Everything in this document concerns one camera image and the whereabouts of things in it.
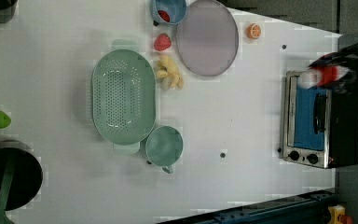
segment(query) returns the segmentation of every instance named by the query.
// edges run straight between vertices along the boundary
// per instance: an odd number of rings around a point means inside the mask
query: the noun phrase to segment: small bowl
[[[180,23],[186,16],[186,0],[151,0],[152,17],[155,25],[175,25]],[[170,16],[170,21],[163,20],[158,12],[163,10]]]

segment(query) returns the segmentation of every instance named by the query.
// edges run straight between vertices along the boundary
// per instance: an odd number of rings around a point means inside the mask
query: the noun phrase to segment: dark floor
[[[219,0],[227,7],[352,35],[358,41],[358,0]],[[358,223],[358,165],[337,169],[338,196]]]

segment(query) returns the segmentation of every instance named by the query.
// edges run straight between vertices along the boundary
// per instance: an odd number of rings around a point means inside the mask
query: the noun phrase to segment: red food item
[[[166,11],[164,11],[164,10],[159,10],[158,11],[158,14],[159,14],[159,16],[163,19],[163,20],[165,20],[166,22],[170,22],[170,15],[168,15],[168,13],[166,12]]]
[[[171,39],[169,36],[162,34],[159,35],[155,41],[154,47],[155,50],[163,51],[168,49],[172,45]]]

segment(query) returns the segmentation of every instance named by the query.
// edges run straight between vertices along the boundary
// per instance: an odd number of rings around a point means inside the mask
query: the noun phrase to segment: white table
[[[45,180],[35,202],[9,212],[16,223],[154,223],[334,187],[334,170],[282,161],[276,149],[285,72],[336,50],[338,35],[232,10],[240,47],[225,74],[198,77],[168,50],[186,83],[157,87],[157,123],[185,139],[167,175],[142,154],[115,155],[90,117],[90,75],[111,42],[135,40],[153,63],[154,38],[172,33],[153,26],[149,1],[20,0],[17,12],[0,24],[0,109],[12,118],[0,139],[30,145]],[[264,31],[253,42],[250,22]]]

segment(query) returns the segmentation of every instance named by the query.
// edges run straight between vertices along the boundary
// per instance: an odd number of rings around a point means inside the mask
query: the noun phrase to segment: green colander
[[[156,80],[135,43],[115,40],[92,74],[92,119],[118,154],[133,154],[156,120]]]

